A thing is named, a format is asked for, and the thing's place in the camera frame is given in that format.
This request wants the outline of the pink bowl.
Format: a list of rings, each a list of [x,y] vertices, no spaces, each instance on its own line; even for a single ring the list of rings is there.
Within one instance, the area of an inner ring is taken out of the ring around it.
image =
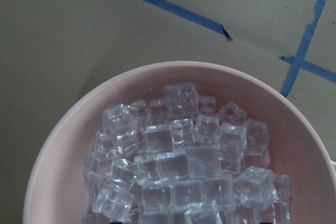
[[[196,61],[155,63],[124,72],[80,99],[55,126],[30,176],[24,223],[81,223],[89,209],[83,175],[105,108],[156,99],[163,87],[192,82],[220,102],[235,101],[268,124],[274,171],[291,177],[293,223],[335,223],[335,171],[307,119],[279,92],[238,70]]]

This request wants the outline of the clear ice cubes pile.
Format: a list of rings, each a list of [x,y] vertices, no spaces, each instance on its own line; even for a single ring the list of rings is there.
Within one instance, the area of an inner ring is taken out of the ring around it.
[[[85,155],[82,223],[291,223],[267,124],[235,102],[217,108],[192,83],[163,92],[104,110]]]

